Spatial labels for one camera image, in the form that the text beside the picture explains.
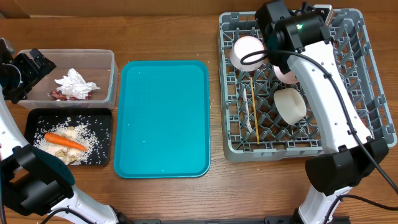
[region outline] transparent container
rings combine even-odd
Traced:
[[[39,49],[56,68],[46,75],[28,93],[27,100],[18,102],[28,109],[35,108],[109,108],[114,109],[118,87],[118,66],[111,50],[86,49]],[[30,50],[21,50],[30,58]],[[55,100],[49,93],[56,91],[60,85],[55,79],[61,79],[74,68],[86,82],[94,82],[100,90],[93,90],[89,100]]]

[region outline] blue tray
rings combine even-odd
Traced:
[[[123,178],[200,177],[210,167],[208,70],[196,60],[122,70],[114,169]]]

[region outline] yellow stick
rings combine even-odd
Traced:
[[[254,110],[254,123],[256,124],[256,137],[257,137],[257,144],[260,144],[259,139],[259,126],[257,125],[257,111],[256,111],[256,97],[254,96],[254,87],[253,87],[253,80],[250,77],[250,85],[251,85],[251,98],[253,100],[253,110]]]

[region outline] gray dish rack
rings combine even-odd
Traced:
[[[283,121],[275,107],[274,92],[287,87],[298,90],[307,102],[300,86],[281,83],[267,61],[253,72],[238,70],[229,61],[229,51],[240,37],[251,35],[262,41],[254,14],[227,12],[219,19],[218,61],[225,158],[230,161],[277,161],[322,154],[320,127],[308,103],[306,117],[292,126]],[[335,9],[330,34],[335,40],[335,59],[341,79],[359,117],[374,138],[385,138],[389,147],[394,146],[397,135],[361,12]],[[245,111],[246,104],[252,108],[250,76],[254,81],[260,145],[256,142],[253,110],[249,114]],[[243,100],[244,90],[247,100]],[[247,127],[247,120],[252,131]]]

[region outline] crumpled paper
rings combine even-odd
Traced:
[[[57,91],[61,91],[68,99],[74,96],[79,100],[85,100],[89,92],[100,89],[93,82],[87,83],[73,68],[69,69],[68,76],[63,76],[63,79],[54,81],[61,85],[57,88]]]

